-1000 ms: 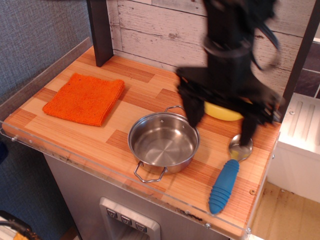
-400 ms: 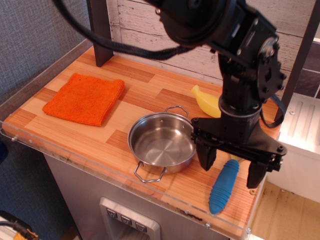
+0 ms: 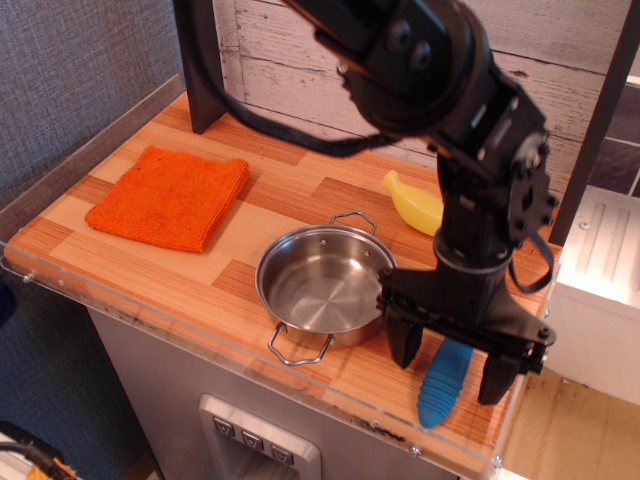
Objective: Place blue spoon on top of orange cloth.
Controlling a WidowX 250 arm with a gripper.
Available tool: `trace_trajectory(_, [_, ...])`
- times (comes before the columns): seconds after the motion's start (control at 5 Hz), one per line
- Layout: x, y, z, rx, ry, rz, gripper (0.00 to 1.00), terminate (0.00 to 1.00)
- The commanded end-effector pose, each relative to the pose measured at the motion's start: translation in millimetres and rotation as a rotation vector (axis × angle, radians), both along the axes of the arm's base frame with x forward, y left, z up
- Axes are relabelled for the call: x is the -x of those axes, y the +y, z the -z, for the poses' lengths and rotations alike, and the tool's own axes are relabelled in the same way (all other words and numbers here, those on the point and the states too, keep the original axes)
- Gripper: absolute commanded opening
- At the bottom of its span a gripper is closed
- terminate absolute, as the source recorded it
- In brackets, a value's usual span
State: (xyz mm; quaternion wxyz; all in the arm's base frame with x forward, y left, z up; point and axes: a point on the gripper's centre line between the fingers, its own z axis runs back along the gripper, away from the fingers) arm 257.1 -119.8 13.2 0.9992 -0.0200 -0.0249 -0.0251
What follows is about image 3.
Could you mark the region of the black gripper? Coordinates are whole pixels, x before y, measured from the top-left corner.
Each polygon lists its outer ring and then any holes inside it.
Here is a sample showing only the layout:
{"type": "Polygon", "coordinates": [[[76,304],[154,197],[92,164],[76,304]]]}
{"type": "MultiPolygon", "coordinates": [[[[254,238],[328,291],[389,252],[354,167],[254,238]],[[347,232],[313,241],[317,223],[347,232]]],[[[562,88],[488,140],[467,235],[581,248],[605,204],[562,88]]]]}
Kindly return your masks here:
{"type": "Polygon", "coordinates": [[[510,294],[511,264],[510,256],[483,267],[440,256],[433,270],[382,269],[378,307],[394,362],[402,369],[411,364],[424,328],[481,350],[489,355],[482,405],[498,404],[518,374],[541,372],[556,335],[510,294]]]}

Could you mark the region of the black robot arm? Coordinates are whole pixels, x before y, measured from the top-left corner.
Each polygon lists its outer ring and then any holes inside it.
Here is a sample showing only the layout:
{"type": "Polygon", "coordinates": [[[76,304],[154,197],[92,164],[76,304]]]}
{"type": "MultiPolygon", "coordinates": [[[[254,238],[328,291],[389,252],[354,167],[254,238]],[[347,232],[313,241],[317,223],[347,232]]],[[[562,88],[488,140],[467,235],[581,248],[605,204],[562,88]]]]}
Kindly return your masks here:
{"type": "Polygon", "coordinates": [[[539,372],[554,332],[511,297],[513,253],[534,244],[557,205],[545,118],[495,64],[479,19],[459,1],[296,1],[316,40],[345,63],[363,118],[391,141],[422,139],[444,201],[431,271],[384,270],[379,304],[392,355],[414,359],[424,329],[487,354],[479,391],[498,403],[539,372]]]}

